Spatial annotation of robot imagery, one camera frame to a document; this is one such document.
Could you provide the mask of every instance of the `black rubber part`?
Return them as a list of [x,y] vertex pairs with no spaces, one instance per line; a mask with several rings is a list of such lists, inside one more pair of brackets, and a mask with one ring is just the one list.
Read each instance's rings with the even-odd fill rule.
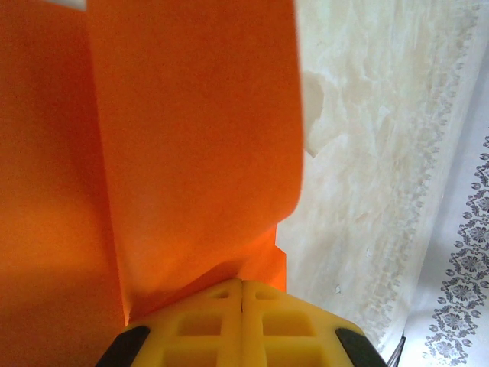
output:
[[136,326],[117,335],[96,367],[131,367],[149,333],[149,327]]
[[366,336],[343,328],[336,329],[335,332],[354,367],[387,367]]

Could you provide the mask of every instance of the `floral pattern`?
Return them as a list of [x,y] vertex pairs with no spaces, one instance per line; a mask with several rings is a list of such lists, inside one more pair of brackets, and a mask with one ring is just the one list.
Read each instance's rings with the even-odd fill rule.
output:
[[[489,136],[484,147],[489,148]],[[423,356],[445,365],[467,363],[465,348],[472,346],[469,338],[478,328],[474,320],[482,316],[480,309],[487,299],[483,289],[489,288],[489,154],[481,154],[480,159],[484,164],[476,168],[478,182],[471,185],[475,194],[467,202],[470,211],[462,214],[466,222],[458,230],[461,240],[454,243],[459,250],[451,254],[452,268],[445,272],[449,279],[442,282],[445,296],[438,298],[442,307],[434,310],[437,325],[429,326],[432,335],[425,342],[429,352]]]

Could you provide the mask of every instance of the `orange sheet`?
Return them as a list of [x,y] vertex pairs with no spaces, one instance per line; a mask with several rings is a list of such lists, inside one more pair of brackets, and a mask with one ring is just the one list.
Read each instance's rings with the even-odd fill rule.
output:
[[126,316],[235,276],[284,286],[274,227],[302,163],[293,1],[94,0],[87,16]]
[[0,9],[0,365],[95,365],[124,317],[85,16]]

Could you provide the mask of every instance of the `yellow plastic object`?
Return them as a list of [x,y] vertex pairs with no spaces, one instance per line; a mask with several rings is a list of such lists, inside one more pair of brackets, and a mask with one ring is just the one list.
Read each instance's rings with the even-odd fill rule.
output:
[[256,281],[225,281],[132,323],[131,367],[352,367],[335,331],[353,323]]

